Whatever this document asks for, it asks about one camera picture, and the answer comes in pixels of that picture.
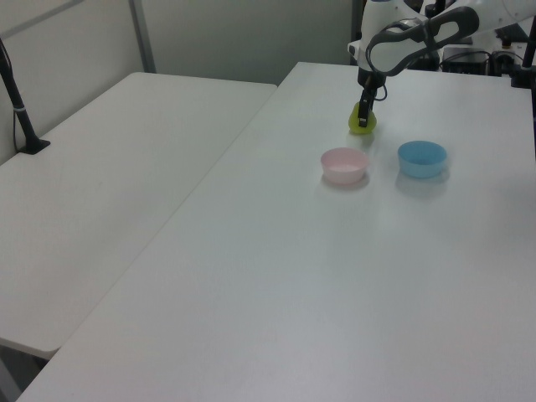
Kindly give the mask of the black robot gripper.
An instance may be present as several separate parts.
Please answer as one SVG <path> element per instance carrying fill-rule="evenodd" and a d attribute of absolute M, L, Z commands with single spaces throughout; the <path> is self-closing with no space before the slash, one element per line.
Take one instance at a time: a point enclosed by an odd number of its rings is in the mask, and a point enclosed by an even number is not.
<path fill-rule="evenodd" d="M 361 49 L 361 41 L 353 41 L 348 44 L 348 52 L 358 66 L 358 83 L 363 87 L 363 92 L 358 104 L 358 126 L 360 128 L 372 128 L 374 126 L 374 93 L 385 84 L 386 77 L 373 71 L 366 59 L 365 51 Z"/>

